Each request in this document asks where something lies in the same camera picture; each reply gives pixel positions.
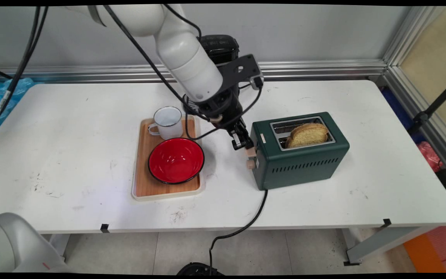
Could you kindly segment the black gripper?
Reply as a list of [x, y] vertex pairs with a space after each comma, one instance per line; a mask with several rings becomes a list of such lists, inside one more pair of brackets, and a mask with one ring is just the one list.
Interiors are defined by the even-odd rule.
[[243, 108], [239, 101], [240, 87], [231, 86], [216, 96], [204, 101], [196, 102], [198, 113], [209, 119], [218, 119], [213, 123], [214, 129], [203, 134], [207, 136], [224, 129], [232, 136], [232, 146], [234, 150], [245, 148], [249, 150], [254, 147], [252, 138], [242, 119]]

